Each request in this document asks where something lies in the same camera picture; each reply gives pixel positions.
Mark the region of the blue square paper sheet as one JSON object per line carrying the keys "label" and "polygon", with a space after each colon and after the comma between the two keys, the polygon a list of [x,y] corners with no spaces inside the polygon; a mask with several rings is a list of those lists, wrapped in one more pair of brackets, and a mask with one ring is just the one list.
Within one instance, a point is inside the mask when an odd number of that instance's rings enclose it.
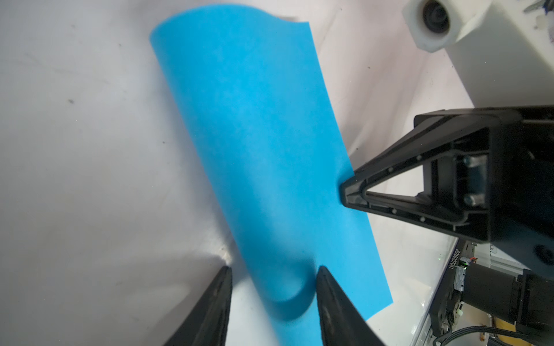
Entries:
{"label": "blue square paper sheet", "polygon": [[392,304],[310,26],[253,7],[199,7],[151,45],[281,345],[321,345],[326,267],[365,319]]}

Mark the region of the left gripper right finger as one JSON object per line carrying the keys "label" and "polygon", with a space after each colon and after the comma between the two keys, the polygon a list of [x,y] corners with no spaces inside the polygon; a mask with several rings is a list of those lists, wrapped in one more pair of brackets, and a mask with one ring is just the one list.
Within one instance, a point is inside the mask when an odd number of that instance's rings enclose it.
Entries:
{"label": "left gripper right finger", "polygon": [[316,277],[317,308],[325,346],[384,346],[325,266]]}

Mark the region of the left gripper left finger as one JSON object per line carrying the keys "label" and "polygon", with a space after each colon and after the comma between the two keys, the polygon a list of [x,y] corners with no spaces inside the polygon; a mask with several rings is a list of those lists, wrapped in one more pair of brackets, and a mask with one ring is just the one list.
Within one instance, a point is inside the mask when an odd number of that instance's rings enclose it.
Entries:
{"label": "left gripper left finger", "polygon": [[175,333],[169,346],[224,346],[232,302],[232,268],[223,266]]}

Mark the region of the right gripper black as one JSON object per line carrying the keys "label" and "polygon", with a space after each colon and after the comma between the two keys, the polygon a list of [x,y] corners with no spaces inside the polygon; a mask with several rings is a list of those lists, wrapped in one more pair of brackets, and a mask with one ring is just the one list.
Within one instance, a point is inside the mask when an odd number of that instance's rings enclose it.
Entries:
{"label": "right gripper black", "polygon": [[[416,168],[415,196],[372,188]],[[553,276],[553,107],[440,110],[339,187],[347,208],[490,242]]]}

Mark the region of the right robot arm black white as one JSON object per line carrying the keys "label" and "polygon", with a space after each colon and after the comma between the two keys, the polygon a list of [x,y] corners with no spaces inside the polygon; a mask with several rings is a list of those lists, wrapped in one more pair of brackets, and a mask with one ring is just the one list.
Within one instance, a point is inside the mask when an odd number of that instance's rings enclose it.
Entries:
{"label": "right robot arm black white", "polygon": [[468,304],[553,344],[553,107],[440,110],[340,185],[344,206],[458,238],[431,304],[445,345]]}

